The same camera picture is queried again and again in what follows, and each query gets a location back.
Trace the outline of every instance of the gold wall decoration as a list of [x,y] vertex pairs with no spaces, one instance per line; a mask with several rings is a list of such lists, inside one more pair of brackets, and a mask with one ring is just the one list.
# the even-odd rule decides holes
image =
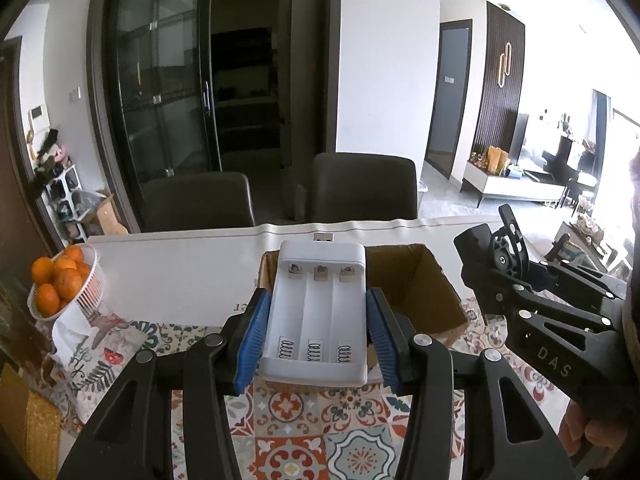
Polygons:
[[498,58],[498,86],[504,87],[504,82],[508,75],[511,74],[511,43],[507,41],[504,45],[504,52]]

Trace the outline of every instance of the blue rubber pad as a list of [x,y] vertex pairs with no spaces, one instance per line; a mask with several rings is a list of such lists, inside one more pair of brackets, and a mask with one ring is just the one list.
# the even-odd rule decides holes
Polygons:
[[262,346],[267,334],[271,294],[264,291],[260,296],[254,311],[254,317],[244,334],[242,344],[238,350],[236,375],[234,376],[234,390],[241,395],[244,389],[254,380],[258,360],[262,354]]
[[367,331],[378,354],[378,363],[385,384],[396,392],[400,386],[398,354],[378,302],[370,290],[367,290]]

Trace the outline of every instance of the blue gripper pad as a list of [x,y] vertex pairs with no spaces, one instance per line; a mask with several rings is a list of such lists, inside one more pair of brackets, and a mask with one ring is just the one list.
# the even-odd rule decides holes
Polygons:
[[393,316],[393,313],[380,289],[368,289],[366,298],[367,332],[373,341],[376,354],[378,354],[378,363],[380,364],[380,371],[382,371],[385,384],[393,392],[397,392],[401,383],[398,373],[398,352],[389,332],[383,310],[386,307],[391,316]]
[[262,354],[264,338],[267,334],[270,306],[271,294],[263,288],[258,288],[242,314],[243,316],[249,315],[249,319],[247,320],[248,327],[236,354],[236,373],[234,375],[236,395],[241,395],[254,379],[258,360]]

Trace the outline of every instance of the metal spring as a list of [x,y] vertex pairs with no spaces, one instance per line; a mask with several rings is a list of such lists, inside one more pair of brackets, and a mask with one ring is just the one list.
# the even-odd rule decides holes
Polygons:
[[278,351],[278,357],[280,359],[291,359],[293,355],[293,341],[288,339],[280,340],[280,350]]
[[338,362],[339,363],[351,362],[351,346],[349,345],[338,346]]
[[320,343],[309,343],[306,346],[306,360],[307,361],[322,360],[322,345]]

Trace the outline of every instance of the basket of oranges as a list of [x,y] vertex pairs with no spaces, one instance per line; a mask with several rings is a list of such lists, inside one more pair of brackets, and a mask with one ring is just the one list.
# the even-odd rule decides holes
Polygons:
[[88,318],[97,311],[106,285],[98,253],[87,244],[70,245],[54,258],[38,258],[31,278],[29,310],[44,322],[55,321],[72,304]]

